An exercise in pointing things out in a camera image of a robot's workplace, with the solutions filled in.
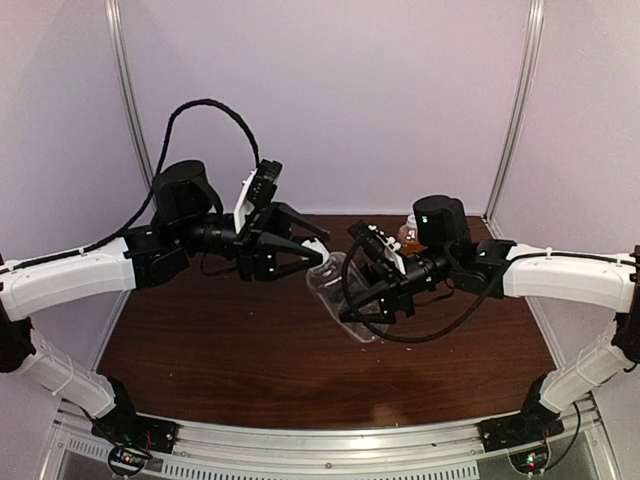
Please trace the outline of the amber tea bottle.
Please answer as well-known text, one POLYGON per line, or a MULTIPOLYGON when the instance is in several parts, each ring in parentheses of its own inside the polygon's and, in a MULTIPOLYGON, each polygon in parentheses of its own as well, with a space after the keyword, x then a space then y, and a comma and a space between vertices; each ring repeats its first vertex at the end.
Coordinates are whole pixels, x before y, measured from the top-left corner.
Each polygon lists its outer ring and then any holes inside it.
POLYGON ((400 251, 404 255, 420 252, 424 248, 424 246, 419 242, 417 227, 410 228, 406 225, 406 220, 399 228, 396 239, 400 243, 400 251))

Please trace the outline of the white cap of clear bottle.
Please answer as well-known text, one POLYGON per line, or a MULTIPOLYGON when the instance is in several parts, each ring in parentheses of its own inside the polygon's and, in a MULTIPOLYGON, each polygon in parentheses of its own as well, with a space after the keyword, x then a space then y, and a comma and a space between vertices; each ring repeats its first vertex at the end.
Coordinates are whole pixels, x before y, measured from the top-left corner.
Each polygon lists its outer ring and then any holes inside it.
POLYGON ((320 265, 325 264, 330 258, 329 250, 320 239, 314 238, 310 240, 305 240, 302 243, 302 246, 309 250, 312 250, 313 252, 321 256, 320 265))

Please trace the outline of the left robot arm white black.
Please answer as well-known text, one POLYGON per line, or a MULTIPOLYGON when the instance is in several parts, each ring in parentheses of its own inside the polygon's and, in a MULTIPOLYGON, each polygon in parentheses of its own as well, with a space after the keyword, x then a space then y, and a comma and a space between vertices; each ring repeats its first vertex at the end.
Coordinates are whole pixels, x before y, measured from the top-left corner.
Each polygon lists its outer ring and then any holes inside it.
POLYGON ((244 281, 271 282, 323 263, 327 230, 274 199, 282 166, 263 160, 225 212, 199 160, 171 165, 153 182, 157 209, 147 226, 104 245, 11 261, 1 269, 1 370, 25 375, 75 403, 123 444, 144 433, 125 388, 54 347, 31 323, 49 307, 109 292, 163 285, 197 254, 235 263, 244 281))

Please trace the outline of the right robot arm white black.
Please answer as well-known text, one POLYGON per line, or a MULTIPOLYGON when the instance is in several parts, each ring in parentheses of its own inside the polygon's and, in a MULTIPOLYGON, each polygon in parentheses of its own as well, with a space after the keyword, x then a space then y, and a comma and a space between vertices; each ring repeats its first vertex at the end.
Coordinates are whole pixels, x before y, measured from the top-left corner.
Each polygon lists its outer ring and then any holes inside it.
POLYGON ((414 297, 445 281, 476 295, 474 303, 441 330, 420 337, 426 343, 457 329, 487 298, 551 298, 585 303, 614 312, 612 326, 577 358, 536 380, 530 387, 512 430, 530 442, 573 402, 639 363, 639 254, 598 255, 535 248, 511 240, 474 242, 464 206, 446 195, 423 197, 413 204, 422 250, 406 255, 377 226, 357 222, 349 233, 354 244, 347 255, 362 251, 370 260, 365 290, 354 295, 341 284, 345 307, 339 318, 356 321, 377 336, 383 333, 361 310, 375 302, 382 322, 397 312, 415 313, 414 297))

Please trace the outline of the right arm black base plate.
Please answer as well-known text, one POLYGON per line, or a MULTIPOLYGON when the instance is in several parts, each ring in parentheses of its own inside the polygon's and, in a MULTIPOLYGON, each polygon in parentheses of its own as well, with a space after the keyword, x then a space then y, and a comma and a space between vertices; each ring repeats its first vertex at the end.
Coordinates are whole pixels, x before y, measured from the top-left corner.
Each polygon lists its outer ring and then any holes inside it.
POLYGON ((540 424, 517 413, 483 420, 478 430, 484 450, 494 452, 541 442, 548 436, 563 433, 564 425, 559 419, 540 424))

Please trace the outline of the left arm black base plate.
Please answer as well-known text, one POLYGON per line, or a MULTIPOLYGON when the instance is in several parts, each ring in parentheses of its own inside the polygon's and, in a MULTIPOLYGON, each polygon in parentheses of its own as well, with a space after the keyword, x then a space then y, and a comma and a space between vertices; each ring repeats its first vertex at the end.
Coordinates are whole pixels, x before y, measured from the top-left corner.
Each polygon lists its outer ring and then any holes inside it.
POLYGON ((158 418, 135 414, 131 418, 94 419, 91 433, 118 447, 135 449, 144 453, 171 454, 177 439, 178 424, 158 418))

